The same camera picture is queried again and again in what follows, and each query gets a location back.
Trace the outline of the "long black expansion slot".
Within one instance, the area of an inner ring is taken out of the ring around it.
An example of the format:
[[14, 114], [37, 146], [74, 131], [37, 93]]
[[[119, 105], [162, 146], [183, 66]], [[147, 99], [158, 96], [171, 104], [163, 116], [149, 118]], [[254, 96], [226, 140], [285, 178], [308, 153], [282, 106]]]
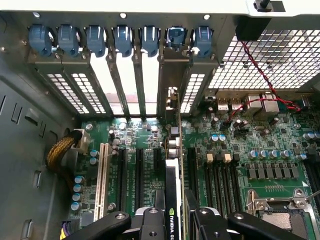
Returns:
[[135, 152], [135, 210], [144, 205], [144, 149]]
[[199, 184], [198, 184], [198, 168], [196, 149], [190, 147], [187, 149], [187, 166], [188, 166], [188, 180], [189, 189], [192, 190], [195, 199], [199, 199]]
[[125, 212], [127, 196], [127, 151], [125, 148], [120, 148], [118, 152], [117, 180], [117, 206], [119, 211]]

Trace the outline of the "thin metal locking lever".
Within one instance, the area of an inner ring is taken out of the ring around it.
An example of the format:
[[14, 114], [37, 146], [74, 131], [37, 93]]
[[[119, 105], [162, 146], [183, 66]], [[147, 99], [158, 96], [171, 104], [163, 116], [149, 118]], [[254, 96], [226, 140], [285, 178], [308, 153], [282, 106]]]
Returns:
[[317, 195], [319, 195], [319, 194], [320, 194], [320, 190], [312, 193], [310, 196], [308, 196], [308, 197], [306, 198], [306, 200], [307, 200], [307, 201], [310, 201], [311, 199], [313, 199], [315, 196], [317, 196]]

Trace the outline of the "black RAM slot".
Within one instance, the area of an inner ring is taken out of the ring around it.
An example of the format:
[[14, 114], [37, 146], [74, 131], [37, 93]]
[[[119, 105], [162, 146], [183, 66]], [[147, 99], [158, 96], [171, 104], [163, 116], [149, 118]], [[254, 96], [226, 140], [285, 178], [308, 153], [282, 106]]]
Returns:
[[306, 148], [303, 161], [312, 193], [320, 191], [320, 151], [314, 147]]
[[224, 197], [226, 205], [226, 214], [230, 214], [233, 211], [232, 190], [229, 180], [229, 163], [231, 162], [231, 154], [224, 153], [223, 155], [223, 168], [222, 168], [222, 181], [224, 187]]
[[213, 161], [214, 155], [212, 153], [206, 154], [206, 162], [204, 163], [204, 178], [206, 186], [206, 198], [207, 206], [210, 208], [215, 208], [215, 186], [213, 177]]
[[222, 196], [221, 180], [220, 180], [220, 163], [222, 157], [219, 153], [216, 153], [214, 156], [214, 167], [213, 167], [213, 176], [214, 176], [214, 187], [216, 195], [216, 204], [217, 210], [220, 215], [224, 216], [224, 197]]
[[231, 182], [232, 182], [232, 189], [233, 189], [233, 196], [235, 202], [235, 210], [236, 211], [243, 211], [243, 204], [242, 204], [242, 196], [239, 184], [239, 173], [238, 173], [238, 166], [240, 162], [240, 155], [238, 153], [233, 153], [232, 160], [231, 160]]

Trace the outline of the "perforated metal slot cover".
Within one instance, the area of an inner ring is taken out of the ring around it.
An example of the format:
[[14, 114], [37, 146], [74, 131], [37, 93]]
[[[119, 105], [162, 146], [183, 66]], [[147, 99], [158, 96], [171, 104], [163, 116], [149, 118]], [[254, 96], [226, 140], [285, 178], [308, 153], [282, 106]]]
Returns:
[[90, 65], [67, 64], [63, 70], [71, 83], [75, 85], [90, 115], [113, 116], [107, 97]]
[[185, 72], [180, 87], [180, 115], [189, 117], [196, 115], [200, 103], [208, 95], [213, 94], [213, 85], [211, 84], [216, 69], [205, 72], [204, 70], [192, 70]]
[[77, 93], [76, 88], [72, 86], [71, 81], [61, 69], [49, 70], [38, 68], [37, 71], [68, 107], [72, 108], [79, 115], [90, 113], [80, 94]]

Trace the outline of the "metal CPU socket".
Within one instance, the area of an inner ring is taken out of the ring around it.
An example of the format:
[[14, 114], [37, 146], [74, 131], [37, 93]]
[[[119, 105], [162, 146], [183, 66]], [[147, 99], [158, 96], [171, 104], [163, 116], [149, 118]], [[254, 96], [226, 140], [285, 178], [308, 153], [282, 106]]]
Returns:
[[249, 189], [245, 210], [263, 221], [305, 240], [320, 240], [320, 218], [303, 188], [259, 193]]

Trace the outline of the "short black expansion slot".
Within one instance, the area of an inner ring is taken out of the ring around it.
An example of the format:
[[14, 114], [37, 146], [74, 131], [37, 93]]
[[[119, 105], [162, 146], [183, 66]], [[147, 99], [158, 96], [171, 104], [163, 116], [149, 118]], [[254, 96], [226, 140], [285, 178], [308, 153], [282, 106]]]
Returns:
[[153, 149], [153, 170], [159, 173], [162, 166], [162, 150], [160, 148]]

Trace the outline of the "white expansion slot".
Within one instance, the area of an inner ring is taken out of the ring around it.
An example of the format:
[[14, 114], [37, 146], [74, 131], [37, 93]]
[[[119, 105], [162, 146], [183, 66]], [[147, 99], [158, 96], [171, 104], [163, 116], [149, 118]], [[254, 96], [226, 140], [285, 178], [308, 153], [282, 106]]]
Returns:
[[93, 221], [104, 217], [105, 195], [108, 177], [109, 144], [101, 143], [99, 149], [99, 162], [96, 182], [95, 205]]

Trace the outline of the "gray metal PC case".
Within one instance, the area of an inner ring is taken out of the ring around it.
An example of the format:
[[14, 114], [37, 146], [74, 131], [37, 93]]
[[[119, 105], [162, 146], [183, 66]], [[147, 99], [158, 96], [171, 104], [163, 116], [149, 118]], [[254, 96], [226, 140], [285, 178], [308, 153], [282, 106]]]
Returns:
[[[240, 16], [271, 18], [256, 41], [238, 41]], [[50, 56], [29, 43], [32, 25], [49, 28]], [[61, 25], [77, 28], [78, 55], [59, 47]], [[105, 54], [87, 47], [86, 29], [104, 28]], [[132, 53], [115, 48], [113, 29], [131, 28]], [[142, 49], [142, 29], [159, 29], [158, 54]], [[213, 30], [209, 57], [198, 57], [195, 29]], [[0, 0], [0, 240], [80, 240], [62, 235], [70, 219], [78, 158], [92, 141], [86, 125], [156, 119], [160, 103], [160, 48], [181, 51], [186, 70], [215, 69], [213, 94], [196, 115], [220, 132], [237, 120], [270, 121], [279, 113], [316, 113], [320, 133], [320, 0]], [[38, 68], [64, 72], [90, 65], [113, 116], [77, 114]], [[184, 186], [183, 240], [194, 240], [194, 210], [203, 208]]]

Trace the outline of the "black intrusion switch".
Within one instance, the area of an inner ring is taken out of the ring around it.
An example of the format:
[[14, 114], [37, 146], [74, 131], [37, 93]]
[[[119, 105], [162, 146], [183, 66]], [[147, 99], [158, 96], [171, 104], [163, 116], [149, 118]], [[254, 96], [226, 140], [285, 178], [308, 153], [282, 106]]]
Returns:
[[271, 18], [240, 16], [237, 21], [235, 35], [238, 41], [257, 41]]

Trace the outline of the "green Dell motherboard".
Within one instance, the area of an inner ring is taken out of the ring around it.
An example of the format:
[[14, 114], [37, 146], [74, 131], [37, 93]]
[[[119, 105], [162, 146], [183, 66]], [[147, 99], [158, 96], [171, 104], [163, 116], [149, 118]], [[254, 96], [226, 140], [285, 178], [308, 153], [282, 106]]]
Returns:
[[[202, 116], [188, 118], [181, 122], [182, 151], [184, 160], [184, 187], [189, 188], [188, 148], [195, 148], [198, 177], [198, 203], [208, 207], [205, 181], [206, 155], [213, 154], [212, 173], [215, 154], [221, 155], [220, 183], [223, 196], [224, 216], [227, 216], [224, 185], [222, 177], [223, 154], [239, 154], [238, 180], [241, 192], [243, 211], [246, 211], [246, 196], [250, 189], [259, 193], [291, 192], [294, 188], [302, 188], [307, 196], [312, 193], [304, 160], [306, 149], [316, 148], [320, 151], [320, 133], [317, 131], [317, 113], [292, 115], [281, 112], [272, 120], [262, 121], [247, 117], [237, 119], [238, 126], [220, 132], [212, 120]], [[62, 224], [61, 234], [66, 236], [76, 230], [83, 229], [94, 221], [96, 186], [100, 156], [100, 144], [108, 143], [108, 174], [104, 213], [118, 211], [118, 156], [119, 149], [126, 149], [127, 183], [125, 212], [133, 215], [135, 210], [136, 149], [144, 153], [144, 195], [143, 207], [164, 204], [165, 190], [165, 125], [154, 118], [143, 122], [134, 119], [130, 123], [119, 119], [111, 123], [92, 122], [85, 128], [89, 131], [91, 143], [86, 156], [78, 158], [76, 182], [82, 191], [72, 198], [72, 209], [69, 220]], [[161, 169], [154, 171], [153, 149], [160, 148], [162, 154]], [[236, 211], [234, 190], [229, 163], [229, 180]], [[311, 199], [320, 218], [320, 194]]]

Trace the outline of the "blue card retention clip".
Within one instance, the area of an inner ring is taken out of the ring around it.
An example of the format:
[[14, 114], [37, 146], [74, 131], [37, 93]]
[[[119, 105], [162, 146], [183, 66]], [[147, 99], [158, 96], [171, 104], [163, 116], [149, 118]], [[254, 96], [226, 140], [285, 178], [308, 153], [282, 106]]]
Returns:
[[90, 25], [85, 32], [88, 49], [94, 53], [97, 58], [103, 57], [106, 51], [104, 28], [98, 25]]
[[194, 47], [198, 49], [199, 58], [207, 58], [212, 54], [213, 30], [208, 26], [199, 26], [194, 31]]
[[33, 24], [29, 28], [29, 45], [43, 57], [49, 57], [52, 53], [52, 41], [49, 33], [50, 29], [42, 24]]
[[153, 25], [146, 25], [141, 32], [141, 47], [149, 58], [158, 54], [159, 29]]
[[114, 45], [123, 58], [132, 54], [132, 30], [126, 25], [118, 25], [113, 29]]
[[62, 24], [58, 29], [58, 45], [65, 54], [77, 57], [79, 53], [78, 29], [70, 24]]

